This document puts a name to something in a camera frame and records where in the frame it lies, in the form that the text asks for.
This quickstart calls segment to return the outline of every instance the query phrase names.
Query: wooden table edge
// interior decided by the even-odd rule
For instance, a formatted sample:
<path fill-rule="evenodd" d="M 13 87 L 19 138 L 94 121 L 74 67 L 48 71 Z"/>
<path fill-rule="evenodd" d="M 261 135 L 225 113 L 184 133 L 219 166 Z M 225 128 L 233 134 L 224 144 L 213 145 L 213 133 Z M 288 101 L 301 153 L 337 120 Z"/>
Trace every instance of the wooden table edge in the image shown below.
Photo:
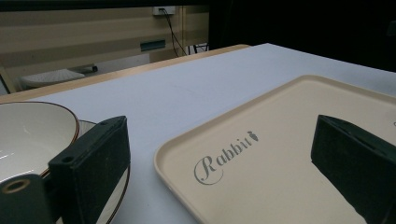
<path fill-rule="evenodd" d="M 249 45 L 240 44 L 240 45 L 234 45 L 234 46 L 230 46 L 230 47 L 226 47 L 226 48 L 222 48 L 222 49 L 213 49 L 210 51 L 205 51 L 205 52 L 192 54 L 192 55 L 188 55 L 188 56 L 184 56 L 184 57 L 165 60 L 165 61 L 161 61 L 161 62 L 157 62 L 157 63 L 148 63 L 148 64 L 144 64 L 144 65 L 140 65 L 140 66 L 136 66 L 136 67 L 132 67 L 132 68 L 123 69 L 123 70 L 116 71 L 116 72 L 110 72 L 110 73 L 98 75 L 98 76 L 84 77 L 82 79 L 63 82 L 63 83 L 59 83 L 59 84 L 55 84 L 55 85 L 51 85 L 51 86 L 47 86 L 47 87 L 42 87 L 42 88 L 37 88 L 37 89 L 29 90 L 29 91 L 19 91 L 19 92 L 0 96 L 0 104 L 10 103 L 10 102 L 20 102 L 20 101 L 29 100 L 29 99 L 33 99 L 33 98 L 44 96 L 44 95 L 50 95 L 50 94 L 53 94 L 56 92 L 69 91 L 69 90 L 73 90 L 76 88 L 88 86 L 88 85 L 99 83 L 99 82 L 108 81 L 108 80 L 119 78 L 119 77 L 132 76 L 132 75 L 136 75 L 136 74 L 139 74 L 142 72 L 146 72 L 146 71 L 150 71 L 150 70 L 154 70 L 154 69 L 158 69 L 158 68 L 163 68 L 166 66 L 170 66 L 170 65 L 174 65 L 174 64 L 178 64 L 178 63 L 189 62 L 189 61 L 193 61 L 193 60 L 197 60 L 197 59 L 201 59 L 201 58 L 205 58 L 205 57 L 209 57 L 209 56 L 214 56 L 214 55 L 218 55 L 221 53 L 226 53 L 226 52 L 230 52 L 230 51 L 234 51 L 234 50 L 238 50 L 238 49 L 245 49 L 248 47 L 249 47 Z"/>

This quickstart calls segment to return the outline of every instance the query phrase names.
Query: table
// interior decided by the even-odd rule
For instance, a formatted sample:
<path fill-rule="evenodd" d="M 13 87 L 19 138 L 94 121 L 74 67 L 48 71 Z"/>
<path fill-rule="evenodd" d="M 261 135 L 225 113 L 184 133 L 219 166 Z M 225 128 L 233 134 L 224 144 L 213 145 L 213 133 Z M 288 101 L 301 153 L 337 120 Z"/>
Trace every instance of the table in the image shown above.
<path fill-rule="evenodd" d="M 396 96 L 396 73 L 262 44 L 18 92 L 0 97 L 0 103 L 52 102 L 93 122 L 125 115 L 132 172 L 113 223 L 196 223 L 156 175 L 156 150 L 169 139 L 302 75 L 324 76 Z"/>

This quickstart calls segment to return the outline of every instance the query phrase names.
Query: cable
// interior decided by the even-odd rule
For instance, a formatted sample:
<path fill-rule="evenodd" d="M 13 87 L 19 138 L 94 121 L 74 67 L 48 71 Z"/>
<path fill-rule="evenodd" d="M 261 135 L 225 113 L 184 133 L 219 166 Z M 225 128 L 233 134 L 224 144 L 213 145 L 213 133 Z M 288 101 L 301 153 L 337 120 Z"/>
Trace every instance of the cable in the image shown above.
<path fill-rule="evenodd" d="M 181 47 L 180 43 L 179 43 L 178 40 L 177 40 L 177 37 L 175 36 L 175 33 L 173 32 L 172 23 L 171 23 L 171 20 L 170 20 L 170 18 L 169 18 L 168 12 L 166 11 L 165 8 L 160 8 L 160 11 L 162 11 L 163 14 L 165 15 L 165 18 L 166 18 L 166 20 L 168 21 L 169 28 L 171 29 L 171 34 L 172 34 L 172 45 L 173 45 L 173 48 L 174 48 L 174 51 L 175 51 L 176 56 L 178 57 L 178 54 L 177 54 L 177 51 L 176 51 L 176 48 L 175 48 L 175 40 L 176 40 L 176 42 L 178 43 L 178 45 L 180 46 L 181 50 L 183 50 L 183 53 L 184 53 L 185 55 L 187 55 L 186 51 L 183 49 L 183 47 Z"/>

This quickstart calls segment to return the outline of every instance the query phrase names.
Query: tray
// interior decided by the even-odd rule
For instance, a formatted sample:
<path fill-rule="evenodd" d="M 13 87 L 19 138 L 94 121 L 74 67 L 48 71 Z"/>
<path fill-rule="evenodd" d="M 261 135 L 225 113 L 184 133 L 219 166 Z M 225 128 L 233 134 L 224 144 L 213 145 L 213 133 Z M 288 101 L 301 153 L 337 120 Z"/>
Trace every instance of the tray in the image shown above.
<path fill-rule="evenodd" d="M 319 114 L 396 145 L 396 99 L 302 76 L 166 142 L 157 174 L 203 223 L 365 223 L 311 162 Z"/>

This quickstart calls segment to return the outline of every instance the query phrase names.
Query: power outlet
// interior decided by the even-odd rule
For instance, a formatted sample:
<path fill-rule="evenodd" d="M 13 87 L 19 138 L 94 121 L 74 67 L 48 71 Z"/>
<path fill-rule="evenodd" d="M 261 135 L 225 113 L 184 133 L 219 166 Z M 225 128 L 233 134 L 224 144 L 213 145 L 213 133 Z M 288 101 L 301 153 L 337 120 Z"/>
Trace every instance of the power outlet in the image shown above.
<path fill-rule="evenodd" d="M 164 16 L 165 12 L 162 9 L 165 9 L 168 15 L 173 15 L 175 14 L 176 7 L 153 7 L 152 14 L 154 16 Z"/>

